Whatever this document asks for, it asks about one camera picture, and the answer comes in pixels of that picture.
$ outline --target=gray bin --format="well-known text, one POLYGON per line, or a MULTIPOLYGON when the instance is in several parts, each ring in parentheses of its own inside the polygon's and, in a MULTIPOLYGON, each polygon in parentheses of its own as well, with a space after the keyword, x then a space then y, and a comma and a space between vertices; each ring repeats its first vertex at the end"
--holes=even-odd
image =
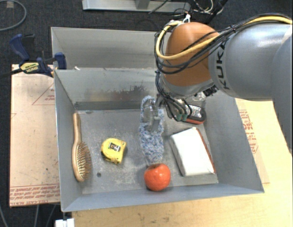
POLYGON ((146 188, 138 127, 141 100, 156 95, 154 32, 52 28, 52 47, 68 63, 67 70, 54 75, 62 211, 263 192, 236 102, 221 92, 207 99, 207 121, 197 126, 216 174, 181 175, 168 139, 195 125, 166 116, 163 162, 171 170, 171 183, 161 192, 146 188), (82 139, 92 155, 92 174, 83 183, 76 181, 71 163, 74 112, 80 114, 82 139), (110 137, 127 142, 120 165, 101 157, 100 145, 110 137))

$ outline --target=wooden hairbrush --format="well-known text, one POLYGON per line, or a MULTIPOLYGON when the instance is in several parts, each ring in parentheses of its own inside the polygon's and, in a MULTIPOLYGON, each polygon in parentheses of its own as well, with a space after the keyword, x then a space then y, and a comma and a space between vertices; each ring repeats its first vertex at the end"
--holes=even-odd
POLYGON ((92 160, 88 146, 81 141, 81 123, 78 113, 73 114, 74 143, 72 149, 72 165, 77 181, 85 181, 91 172, 92 160))

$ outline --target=floor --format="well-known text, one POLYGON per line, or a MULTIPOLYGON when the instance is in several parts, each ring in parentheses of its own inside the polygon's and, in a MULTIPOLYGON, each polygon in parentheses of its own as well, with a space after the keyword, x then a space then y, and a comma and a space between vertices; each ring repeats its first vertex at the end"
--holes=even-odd
MULTIPOLYGON (((9 40, 16 34, 34 33, 36 49, 44 51, 45 58, 52 56, 50 28, 82 27, 95 29, 118 29, 157 31, 169 20, 173 14, 154 12, 123 12, 123 11, 83 11, 82 0, 17 0, 27 10, 25 21, 16 28, 0 32, 0 75, 10 71, 11 64, 21 61, 9 47, 9 40)), ((0 28, 17 23, 24 15, 23 9, 15 5, 14 9, 7 9, 0 4, 0 28)), ((217 15, 209 25, 216 30, 225 28, 232 23, 261 13, 277 12, 293 17, 293 0, 229 0, 221 14, 217 15)), ((194 15, 195 21, 203 22, 204 17, 194 15)), ((48 226, 55 219, 66 216, 60 212, 59 206, 40 205, 37 207, 10 208, 9 207, 9 138, 10 138, 10 104, 11 80, 9 77, 0 79, 0 205, 7 225, 12 226, 48 226)), ((0 227, 4 226, 0 214, 0 227)))

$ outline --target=orange ball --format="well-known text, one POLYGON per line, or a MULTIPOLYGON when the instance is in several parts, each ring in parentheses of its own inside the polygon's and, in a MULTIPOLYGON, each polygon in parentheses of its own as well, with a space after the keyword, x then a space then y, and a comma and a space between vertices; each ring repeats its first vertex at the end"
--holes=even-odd
POLYGON ((145 170, 144 180, 148 189, 157 192, 170 184, 171 171, 166 164, 153 164, 145 170))

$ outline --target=blue clamp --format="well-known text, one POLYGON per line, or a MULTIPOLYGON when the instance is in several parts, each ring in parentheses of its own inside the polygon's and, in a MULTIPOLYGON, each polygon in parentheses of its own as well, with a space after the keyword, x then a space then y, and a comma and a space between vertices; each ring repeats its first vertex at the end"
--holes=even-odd
POLYGON ((41 57, 36 56, 36 52, 34 49, 34 38, 35 35, 22 37, 21 34, 18 34, 14 36, 9 42, 12 51, 22 58, 22 61, 19 64, 19 68, 24 73, 39 73, 49 77, 53 77, 53 70, 48 66, 47 63, 52 63, 54 61, 57 61, 58 69, 65 70, 67 68, 65 55, 61 52, 56 53, 54 58, 50 58, 45 61, 41 57))

